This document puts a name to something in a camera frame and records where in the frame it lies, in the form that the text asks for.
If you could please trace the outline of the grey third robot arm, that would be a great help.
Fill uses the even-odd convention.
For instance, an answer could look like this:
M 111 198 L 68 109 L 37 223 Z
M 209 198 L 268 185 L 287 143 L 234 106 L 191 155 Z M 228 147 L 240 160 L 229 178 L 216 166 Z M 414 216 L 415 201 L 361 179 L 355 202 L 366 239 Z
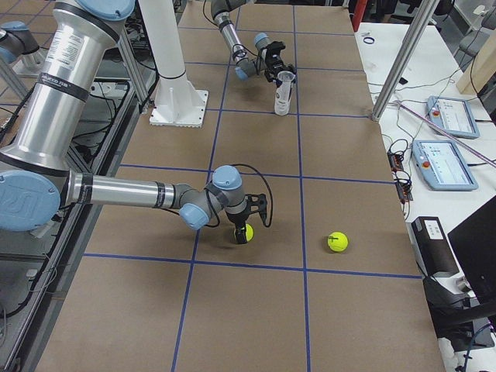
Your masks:
M 1 58 L 7 64 L 14 63 L 19 57 L 28 61 L 28 67 L 40 64 L 40 45 L 21 21 L 1 24 Z

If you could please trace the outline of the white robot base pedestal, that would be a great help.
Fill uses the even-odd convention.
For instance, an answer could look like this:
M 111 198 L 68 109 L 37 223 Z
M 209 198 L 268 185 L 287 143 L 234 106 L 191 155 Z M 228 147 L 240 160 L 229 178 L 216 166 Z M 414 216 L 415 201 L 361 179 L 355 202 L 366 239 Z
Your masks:
M 202 126 L 208 92 L 188 80 L 172 1 L 139 2 L 159 81 L 150 123 L 154 126 Z

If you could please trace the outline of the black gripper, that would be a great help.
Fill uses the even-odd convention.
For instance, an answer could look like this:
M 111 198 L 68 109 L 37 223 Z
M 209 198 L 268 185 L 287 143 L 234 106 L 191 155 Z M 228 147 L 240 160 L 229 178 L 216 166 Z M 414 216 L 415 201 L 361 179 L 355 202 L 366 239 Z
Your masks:
M 264 76 L 269 83 L 275 83 L 277 86 L 280 82 L 277 78 L 278 74 L 282 71 L 288 71 L 291 73 L 291 82 L 294 84 L 297 79 L 297 70 L 294 65 L 289 64 L 288 66 L 281 59 L 279 54 L 266 55 L 264 61 L 266 68 L 264 71 Z
M 234 237 L 237 244 L 246 244 L 247 242 L 242 237 L 242 234 L 248 236 L 250 234 L 250 224 L 247 223 L 249 217 L 248 212 L 227 213 L 228 220 L 234 224 Z

